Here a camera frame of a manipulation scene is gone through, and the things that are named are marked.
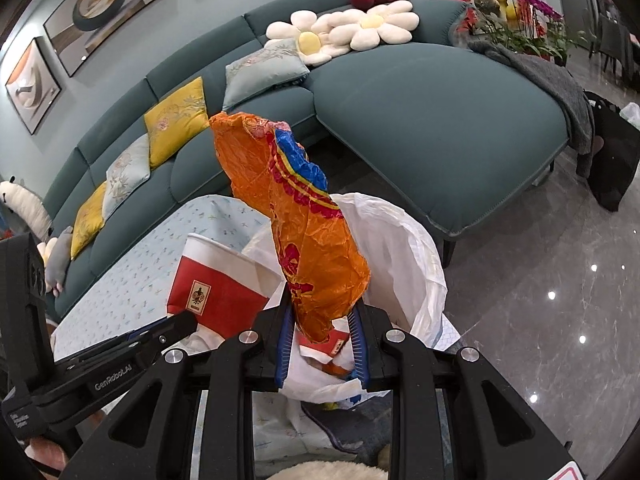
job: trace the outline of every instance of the teal sofa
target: teal sofa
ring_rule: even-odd
[[[209,115],[222,110],[225,66],[266,42],[267,26],[295,10],[318,14],[349,0],[276,0],[175,52],[126,92],[70,154],[44,203],[54,234],[74,224],[109,165],[145,133],[143,115],[174,89],[202,76]],[[551,97],[513,70],[452,46],[466,13],[457,0],[414,2],[411,43],[351,53],[315,68],[300,86],[276,89],[231,112],[286,121],[309,147],[336,136],[404,197],[409,213],[452,242],[525,189],[567,142]],[[64,317],[82,295],[164,218],[192,198],[229,194],[212,131],[190,140],[152,172],[69,267],[55,300]]]

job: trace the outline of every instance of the picture frame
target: picture frame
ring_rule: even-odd
[[[69,77],[124,23],[155,0],[63,0],[44,29]]]
[[[31,40],[4,87],[22,123],[34,135],[62,91],[42,55],[38,38]]]

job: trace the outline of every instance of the sofa leg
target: sofa leg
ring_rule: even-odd
[[[456,243],[449,240],[444,240],[442,245],[442,268],[446,269],[451,263],[451,257],[453,256],[453,249],[456,248]]]

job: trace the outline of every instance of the sofa armrest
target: sofa armrest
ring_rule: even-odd
[[[453,46],[453,34],[470,5],[462,0],[418,0],[413,4],[420,16],[420,24],[412,32],[414,41]]]

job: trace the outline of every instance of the floor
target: floor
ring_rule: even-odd
[[[619,106],[636,92],[574,50],[568,69]],[[402,206],[380,177],[335,139],[309,151],[333,192]],[[533,406],[590,479],[640,418],[640,173],[620,211],[601,208],[575,176],[570,150],[539,187],[459,241],[446,313]]]

